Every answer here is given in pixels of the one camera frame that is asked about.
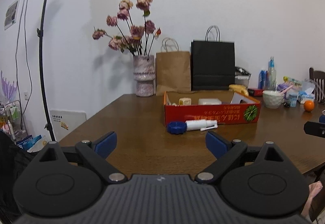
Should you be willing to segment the brown paper bag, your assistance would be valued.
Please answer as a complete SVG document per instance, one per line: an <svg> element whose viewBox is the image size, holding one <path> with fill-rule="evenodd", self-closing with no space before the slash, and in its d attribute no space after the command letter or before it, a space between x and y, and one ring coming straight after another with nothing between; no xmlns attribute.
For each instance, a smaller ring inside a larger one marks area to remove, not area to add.
<svg viewBox="0 0 325 224"><path fill-rule="evenodd" d="M190 52L181 51L175 39L163 38L161 51L156 53L156 95L191 91L190 58Z"/></svg>

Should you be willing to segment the small red box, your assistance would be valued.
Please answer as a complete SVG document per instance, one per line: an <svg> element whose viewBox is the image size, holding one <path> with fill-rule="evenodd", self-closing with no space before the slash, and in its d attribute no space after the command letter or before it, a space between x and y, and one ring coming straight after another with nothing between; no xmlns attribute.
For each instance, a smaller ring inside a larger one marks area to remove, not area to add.
<svg viewBox="0 0 325 224"><path fill-rule="evenodd" d="M263 95L263 89L258 88L248 88L248 94L252 97L259 97Z"/></svg>

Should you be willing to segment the dark blue ridged cap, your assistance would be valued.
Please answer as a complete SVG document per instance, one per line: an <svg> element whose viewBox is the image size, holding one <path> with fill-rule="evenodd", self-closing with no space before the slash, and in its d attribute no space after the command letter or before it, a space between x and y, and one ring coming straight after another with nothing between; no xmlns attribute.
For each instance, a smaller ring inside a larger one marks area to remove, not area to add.
<svg viewBox="0 0 325 224"><path fill-rule="evenodd" d="M167 132L173 135L181 135L187 131L185 122L170 122L167 125Z"/></svg>

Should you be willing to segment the white floor box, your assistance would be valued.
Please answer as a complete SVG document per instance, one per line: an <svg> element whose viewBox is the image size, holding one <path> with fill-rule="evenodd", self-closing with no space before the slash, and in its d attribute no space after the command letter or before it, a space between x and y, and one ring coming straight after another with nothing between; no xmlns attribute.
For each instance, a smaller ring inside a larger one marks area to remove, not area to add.
<svg viewBox="0 0 325 224"><path fill-rule="evenodd" d="M87 120L85 112L65 110L50 110L50 118L57 142Z"/></svg>

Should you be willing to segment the red cardboard box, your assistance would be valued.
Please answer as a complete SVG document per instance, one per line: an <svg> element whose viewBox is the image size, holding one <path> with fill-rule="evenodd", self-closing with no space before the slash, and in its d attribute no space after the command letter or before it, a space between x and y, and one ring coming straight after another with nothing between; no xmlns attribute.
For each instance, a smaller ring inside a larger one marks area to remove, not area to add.
<svg viewBox="0 0 325 224"><path fill-rule="evenodd" d="M179 99L190 97L190 106L180 106ZM218 98L221 105L198 105L200 98ZM219 124L256 123L259 119L261 102L253 97L228 90L201 90L191 93L166 92L164 99L164 121L185 122L189 120L217 120Z"/></svg>

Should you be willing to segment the blue soda can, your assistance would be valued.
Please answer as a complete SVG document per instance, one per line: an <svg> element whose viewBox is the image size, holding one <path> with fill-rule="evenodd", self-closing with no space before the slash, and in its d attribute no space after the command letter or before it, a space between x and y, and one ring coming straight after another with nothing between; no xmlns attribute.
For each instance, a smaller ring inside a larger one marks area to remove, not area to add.
<svg viewBox="0 0 325 224"><path fill-rule="evenodd" d="M258 89L265 90L268 88L268 71L261 70L258 76Z"/></svg>

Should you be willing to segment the white spray bottle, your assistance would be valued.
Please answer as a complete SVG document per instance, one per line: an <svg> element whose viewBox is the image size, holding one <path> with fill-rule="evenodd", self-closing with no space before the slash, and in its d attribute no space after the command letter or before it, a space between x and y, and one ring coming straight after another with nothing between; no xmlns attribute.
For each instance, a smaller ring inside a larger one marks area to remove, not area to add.
<svg viewBox="0 0 325 224"><path fill-rule="evenodd" d="M187 131L207 131L218 127L217 120L198 119L185 122Z"/></svg>

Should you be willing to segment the wall poster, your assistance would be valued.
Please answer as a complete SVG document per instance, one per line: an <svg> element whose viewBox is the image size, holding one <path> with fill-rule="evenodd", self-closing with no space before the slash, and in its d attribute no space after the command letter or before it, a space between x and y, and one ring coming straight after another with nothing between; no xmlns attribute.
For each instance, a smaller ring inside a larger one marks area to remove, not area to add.
<svg viewBox="0 0 325 224"><path fill-rule="evenodd" d="M16 15L18 13L19 3L20 0L15 0L12 4L9 5L5 13L4 30L7 30L16 23Z"/></svg>

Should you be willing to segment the beige cube container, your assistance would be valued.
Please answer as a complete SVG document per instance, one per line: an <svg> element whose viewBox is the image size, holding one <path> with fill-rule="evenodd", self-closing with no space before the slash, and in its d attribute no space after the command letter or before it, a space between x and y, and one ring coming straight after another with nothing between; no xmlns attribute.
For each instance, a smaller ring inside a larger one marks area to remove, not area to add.
<svg viewBox="0 0 325 224"><path fill-rule="evenodd" d="M190 106L192 104L192 99L190 97L182 97L179 99L180 106Z"/></svg>

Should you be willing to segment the clear food container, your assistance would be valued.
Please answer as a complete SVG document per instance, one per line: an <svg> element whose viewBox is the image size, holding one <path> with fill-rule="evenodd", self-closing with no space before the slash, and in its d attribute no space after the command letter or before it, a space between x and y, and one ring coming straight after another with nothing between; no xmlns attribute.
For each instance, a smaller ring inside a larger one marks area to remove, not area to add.
<svg viewBox="0 0 325 224"><path fill-rule="evenodd" d="M250 72L241 67L235 67L235 84L248 88L250 78Z"/></svg>

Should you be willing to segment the dark wooden chair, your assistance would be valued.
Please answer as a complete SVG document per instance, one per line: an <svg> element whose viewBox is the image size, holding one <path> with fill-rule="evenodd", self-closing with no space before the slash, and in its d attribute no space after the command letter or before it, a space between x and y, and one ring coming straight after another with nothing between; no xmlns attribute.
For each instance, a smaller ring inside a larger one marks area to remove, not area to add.
<svg viewBox="0 0 325 224"><path fill-rule="evenodd" d="M315 99L321 105L324 105L324 80L325 72L309 68L309 78L315 84Z"/></svg>

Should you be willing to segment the pink ceramic vase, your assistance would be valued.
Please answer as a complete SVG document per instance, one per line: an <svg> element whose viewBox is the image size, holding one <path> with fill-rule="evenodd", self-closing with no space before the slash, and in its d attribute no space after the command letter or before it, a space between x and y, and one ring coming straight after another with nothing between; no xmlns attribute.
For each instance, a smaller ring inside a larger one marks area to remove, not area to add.
<svg viewBox="0 0 325 224"><path fill-rule="evenodd" d="M133 77L136 81L135 94L139 97L154 95L155 60L153 55L133 57Z"/></svg>

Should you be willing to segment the white plastic pill bottle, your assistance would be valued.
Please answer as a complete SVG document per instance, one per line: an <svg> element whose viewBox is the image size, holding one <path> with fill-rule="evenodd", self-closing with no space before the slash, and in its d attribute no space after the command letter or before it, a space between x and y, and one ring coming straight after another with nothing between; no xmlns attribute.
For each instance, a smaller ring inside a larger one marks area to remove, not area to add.
<svg viewBox="0 0 325 224"><path fill-rule="evenodd" d="M200 98L198 105L221 105L222 101L218 98Z"/></svg>

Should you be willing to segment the clear glass bottle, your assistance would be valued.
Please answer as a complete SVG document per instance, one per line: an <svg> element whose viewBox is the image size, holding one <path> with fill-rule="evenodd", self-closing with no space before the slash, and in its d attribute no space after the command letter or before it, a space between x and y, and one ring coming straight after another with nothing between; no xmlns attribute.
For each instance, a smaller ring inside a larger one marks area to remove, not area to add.
<svg viewBox="0 0 325 224"><path fill-rule="evenodd" d="M275 90L276 89L276 70L274 64L274 57L271 56L268 67L268 89Z"/></svg>

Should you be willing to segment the dried pink roses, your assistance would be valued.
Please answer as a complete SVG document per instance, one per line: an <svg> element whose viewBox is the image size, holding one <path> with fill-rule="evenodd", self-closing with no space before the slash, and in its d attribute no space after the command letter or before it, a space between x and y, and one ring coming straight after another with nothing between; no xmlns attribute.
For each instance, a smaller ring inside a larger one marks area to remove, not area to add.
<svg viewBox="0 0 325 224"><path fill-rule="evenodd" d="M161 29L148 17L151 14L153 0L121 0L115 16L106 17L106 25L117 28L117 35L110 35L104 29L95 28L92 34L94 40L109 38L108 47L121 53L129 52L133 56L148 56L151 53L153 42L158 40ZM137 8L142 13L143 24L136 25L131 17L132 8Z"/></svg>

